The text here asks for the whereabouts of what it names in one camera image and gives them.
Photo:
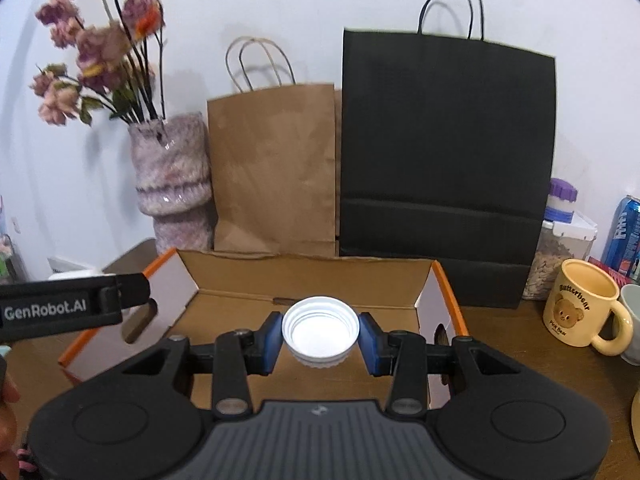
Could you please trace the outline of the person's left hand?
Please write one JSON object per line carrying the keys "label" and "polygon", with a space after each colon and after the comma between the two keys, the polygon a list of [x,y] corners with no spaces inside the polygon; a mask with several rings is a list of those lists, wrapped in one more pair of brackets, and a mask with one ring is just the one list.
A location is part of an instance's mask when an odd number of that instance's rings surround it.
{"label": "person's left hand", "polygon": [[20,400],[14,381],[8,373],[6,360],[1,359],[1,402],[0,402],[0,469],[1,478],[18,480],[20,466],[12,450],[16,440],[17,422],[12,404]]}

